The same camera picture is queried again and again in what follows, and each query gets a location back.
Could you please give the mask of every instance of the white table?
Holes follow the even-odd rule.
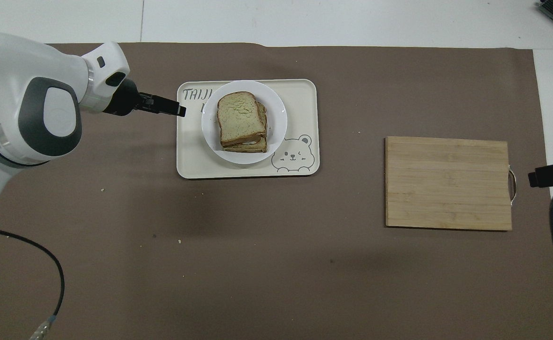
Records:
[[[0,0],[0,32],[45,43],[531,48],[553,163],[553,21],[531,0]]]

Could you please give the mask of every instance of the black button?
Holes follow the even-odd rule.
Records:
[[[100,66],[100,68],[103,68],[104,65],[106,65],[104,64],[104,59],[102,57],[96,58],[96,61],[98,62],[98,66]]]
[[[119,83],[121,83],[121,80],[124,80],[125,77],[126,77],[125,73],[115,72],[110,77],[108,77],[104,83],[107,84],[108,86],[116,87],[117,85],[119,85]]]

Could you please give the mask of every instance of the cutting board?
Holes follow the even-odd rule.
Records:
[[[386,138],[386,225],[511,230],[507,142]]]

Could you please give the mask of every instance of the robotic arm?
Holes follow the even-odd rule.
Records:
[[[84,56],[0,33],[0,192],[22,169],[70,153],[82,137],[80,109],[125,116],[184,116],[178,102],[139,93],[117,43]]]

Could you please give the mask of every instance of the white rectangular tray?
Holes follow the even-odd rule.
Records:
[[[201,110],[211,93],[228,81],[186,82],[177,99],[186,116],[176,128],[176,167],[186,179],[227,177],[308,176],[320,165],[316,87],[307,79],[257,80],[272,88],[285,104],[287,133],[271,157],[255,164],[235,164],[218,157],[201,131]],[[285,162],[284,154],[306,152],[304,164]]]

